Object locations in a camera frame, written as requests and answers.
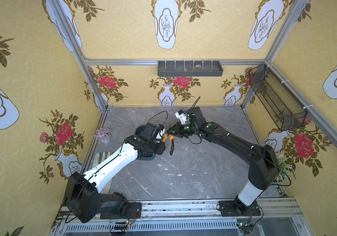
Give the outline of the yellow black pliers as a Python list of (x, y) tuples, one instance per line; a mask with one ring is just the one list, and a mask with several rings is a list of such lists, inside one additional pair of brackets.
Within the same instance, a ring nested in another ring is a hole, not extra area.
[(173, 153), (174, 153), (174, 136), (173, 135), (165, 134), (163, 136), (163, 140), (162, 141), (165, 142), (165, 141), (168, 141), (168, 140), (170, 142), (170, 152), (169, 152), (169, 154), (173, 155)]

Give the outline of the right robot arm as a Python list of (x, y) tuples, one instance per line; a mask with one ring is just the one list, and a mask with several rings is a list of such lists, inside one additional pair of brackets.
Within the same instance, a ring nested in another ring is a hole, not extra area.
[(280, 172), (276, 153), (271, 146), (250, 143), (215, 122), (205, 123), (202, 126), (182, 125), (177, 122), (168, 130), (168, 134), (181, 138), (197, 135), (201, 139), (226, 148), (249, 164), (248, 181), (235, 198), (236, 204), (241, 207), (250, 207)]

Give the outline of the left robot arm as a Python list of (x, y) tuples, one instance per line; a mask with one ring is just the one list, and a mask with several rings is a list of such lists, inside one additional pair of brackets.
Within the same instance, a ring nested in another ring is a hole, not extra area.
[(81, 223), (87, 223), (97, 214), (124, 216), (129, 201), (121, 193), (102, 194), (109, 181), (124, 167), (136, 159), (145, 158), (151, 152), (161, 155), (165, 150), (167, 135), (144, 139), (138, 135), (128, 136), (121, 147), (108, 159), (83, 174), (73, 173), (67, 183), (63, 205)]

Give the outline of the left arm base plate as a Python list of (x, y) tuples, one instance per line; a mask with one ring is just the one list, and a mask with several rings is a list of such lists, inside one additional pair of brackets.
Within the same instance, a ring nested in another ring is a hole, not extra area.
[(141, 202), (132, 202), (128, 203), (125, 207), (125, 210), (122, 210), (121, 213), (110, 213), (110, 219), (140, 219), (142, 213), (142, 203)]

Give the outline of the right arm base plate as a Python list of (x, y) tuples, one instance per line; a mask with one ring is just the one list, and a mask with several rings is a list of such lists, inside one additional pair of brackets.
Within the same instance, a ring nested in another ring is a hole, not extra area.
[(245, 206), (236, 201), (219, 201), (217, 209), (221, 212), (222, 217), (227, 216), (261, 216), (262, 212), (259, 205), (254, 201), (250, 206)]

